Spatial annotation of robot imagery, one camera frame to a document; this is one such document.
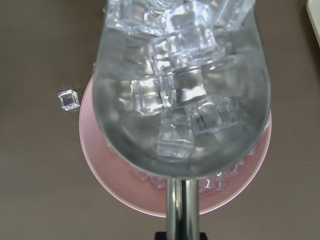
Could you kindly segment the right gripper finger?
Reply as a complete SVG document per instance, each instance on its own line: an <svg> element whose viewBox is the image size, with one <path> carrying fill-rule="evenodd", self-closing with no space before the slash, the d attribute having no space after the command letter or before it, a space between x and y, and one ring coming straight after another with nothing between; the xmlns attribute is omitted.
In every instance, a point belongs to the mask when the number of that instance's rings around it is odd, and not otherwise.
<svg viewBox="0 0 320 240"><path fill-rule="evenodd" d="M158 231L154 235L155 240L167 240L167 232L166 231ZM200 240L208 240L208 237L205 232L201 232L199 234Z"/></svg>

